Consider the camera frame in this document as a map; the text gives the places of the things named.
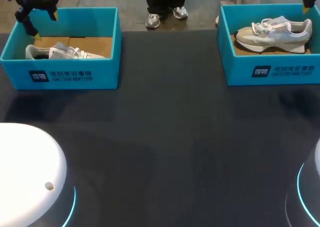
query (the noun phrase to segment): small hole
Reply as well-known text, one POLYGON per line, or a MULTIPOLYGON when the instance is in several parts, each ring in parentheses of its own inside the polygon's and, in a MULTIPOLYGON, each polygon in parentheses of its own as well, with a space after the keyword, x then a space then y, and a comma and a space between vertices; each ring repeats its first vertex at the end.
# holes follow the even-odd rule
POLYGON ((53 191, 53 190, 55 189, 54 184, 51 183, 51 182, 45 183, 44 186, 45 186, 45 188, 46 188, 48 191, 53 191))

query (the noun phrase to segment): shoe box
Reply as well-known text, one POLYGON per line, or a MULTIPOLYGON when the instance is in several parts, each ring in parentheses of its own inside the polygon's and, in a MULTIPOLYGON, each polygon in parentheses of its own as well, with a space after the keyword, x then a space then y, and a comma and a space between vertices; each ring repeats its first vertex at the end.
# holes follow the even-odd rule
POLYGON ((30 19, 41 40, 16 23, 0 61, 17 90, 116 89, 122 34, 117 8, 59 8, 58 21, 46 11, 30 19), (57 42, 106 59, 26 59, 28 45, 53 47, 57 42))
POLYGON ((303 15, 301 4, 228 5, 220 9, 217 34, 221 61, 229 86, 320 84, 320 12, 313 7, 303 15), (234 33, 251 23, 284 16, 290 21, 312 21, 312 36, 306 53, 278 48, 262 53, 244 49, 234 33))

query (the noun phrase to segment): gray shoe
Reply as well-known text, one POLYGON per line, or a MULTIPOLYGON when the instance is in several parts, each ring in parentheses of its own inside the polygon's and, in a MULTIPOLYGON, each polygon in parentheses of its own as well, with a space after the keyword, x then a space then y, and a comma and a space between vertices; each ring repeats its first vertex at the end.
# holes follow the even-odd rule
POLYGON ((151 13, 146 19, 145 26, 150 30, 155 30, 160 26, 160 15, 151 13))
POLYGON ((173 9, 173 15, 179 20, 185 20, 188 18, 188 12, 185 7, 177 7, 173 9))

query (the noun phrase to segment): glowing blue light ring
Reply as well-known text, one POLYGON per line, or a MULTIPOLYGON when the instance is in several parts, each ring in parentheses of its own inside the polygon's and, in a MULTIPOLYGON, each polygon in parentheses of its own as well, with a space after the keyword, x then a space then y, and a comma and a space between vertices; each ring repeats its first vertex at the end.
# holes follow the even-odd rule
POLYGON ((76 187, 74 187, 74 199, 73 199, 73 205, 72 205, 72 208, 71 208, 71 211, 70 211, 70 214, 68 216, 68 218, 66 219, 66 221, 64 222, 64 224, 62 225, 62 227, 66 227, 71 216, 72 216, 72 213, 74 212, 74 209, 75 209, 75 205, 76 205, 76 187))
POLYGON ((304 201, 302 200, 302 197, 301 197, 301 194, 300 194, 300 188, 299 188, 299 180, 300 180, 300 174, 301 174, 301 171, 302 171, 302 168, 305 164, 303 164, 300 168, 300 171, 299 171, 299 174, 298 174, 298 177, 297 177, 297 181, 296 181, 296 186, 297 186, 297 190, 298 190, 298 195, 299 195, 299 199, 300 199, 300 202, 305 210, 305 212, 308 214, 308 216, 313 220, 313 222, 320 227, 320 223, 318 223, 316 221, 316 219, 311 215, 311 213, 309 212, 309 210, 307 209, 304 201))

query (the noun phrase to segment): sneaker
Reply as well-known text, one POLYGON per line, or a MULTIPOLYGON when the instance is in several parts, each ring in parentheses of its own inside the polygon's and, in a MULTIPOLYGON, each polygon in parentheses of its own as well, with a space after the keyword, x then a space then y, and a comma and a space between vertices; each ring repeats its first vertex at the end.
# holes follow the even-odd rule
POLYGON ((60 42, 51 48, 38 48, 30 44, 25 49, 25 58, 28 60, 105 59, 103 56, 87 53, 79 48, 69 47, 60 42))
POLYGON ((215 26, 219 25, 219 15, 217 16, 217 18, 215 18, 215 26))
POLYGON ((182 7, 177 7, 173 9, 173 15, 179 20, 185 20, 188 18, 188 12, 184 6, 182 7))
POLYGON ((150 30, 155 30, 160 26, 160 15, 151 13, 146 19, 145 26, 150 30))
POLYGON ((264 19, 261 23, 252 23, 251 27, 238 30, 236 41, 246 49, 261 53, 267 48, 277 47, 287 52, 302 54, 305 44, 312 35, 312 22, 292 22, 286 18, 264 19))

